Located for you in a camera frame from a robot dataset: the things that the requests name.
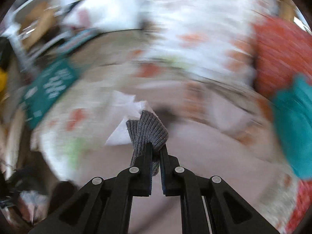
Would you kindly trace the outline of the heart patterned quilt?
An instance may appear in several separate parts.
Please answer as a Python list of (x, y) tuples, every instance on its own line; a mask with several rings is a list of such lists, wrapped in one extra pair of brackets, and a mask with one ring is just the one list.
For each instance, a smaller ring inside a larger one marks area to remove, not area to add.
[(299, 179), (285, 161), (270, 102), (250, 89), (194, 80), (162, 62), (141, 62), (138, 31), (97, 37), (69, 58), (81, 76), (31, 135), (59, 180), (84, 185), (131, 165), (126, 122), (143, 111), (166, 127), (168, 152), (203, 177), (220, 176), (280, 233), (292, 233)]

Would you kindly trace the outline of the teal plush cushion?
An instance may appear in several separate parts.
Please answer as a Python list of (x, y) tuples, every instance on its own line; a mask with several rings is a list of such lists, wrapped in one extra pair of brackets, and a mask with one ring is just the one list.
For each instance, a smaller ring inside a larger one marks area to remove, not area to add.
[(291, 86), (277, 91), (273, 123), (286, 160), (295, 175), (311, 179), (311, 85), (299, 74)]

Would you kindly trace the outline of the teal cardboard box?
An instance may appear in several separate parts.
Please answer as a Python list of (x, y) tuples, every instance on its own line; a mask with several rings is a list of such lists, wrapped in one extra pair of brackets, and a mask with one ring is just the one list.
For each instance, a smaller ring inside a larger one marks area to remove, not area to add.
[(57, 59), (43, 70), (26, 88), (21, 100), (29, 129), (36, 128), (54, 103), (78, 78), (78, 72), (67, 58)]

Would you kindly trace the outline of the orange floral bedsheet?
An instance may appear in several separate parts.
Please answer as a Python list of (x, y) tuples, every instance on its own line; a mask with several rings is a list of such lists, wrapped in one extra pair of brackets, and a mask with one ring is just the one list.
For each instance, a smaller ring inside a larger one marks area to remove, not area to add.
[(291, 85), (297, 74), (311, 84), (311, 35), (289, 21), (266, 17), (256, 32), (255, 88), (265, 98)]

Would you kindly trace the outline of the white floral pillow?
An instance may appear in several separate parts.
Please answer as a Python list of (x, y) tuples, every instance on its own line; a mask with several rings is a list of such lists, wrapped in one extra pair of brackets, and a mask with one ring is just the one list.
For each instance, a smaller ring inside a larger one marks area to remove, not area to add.
[(140, 61), (195, 77), (250, 86), (256, 72), (254, 25), (274, 0), (147, 0), (149, 44)]

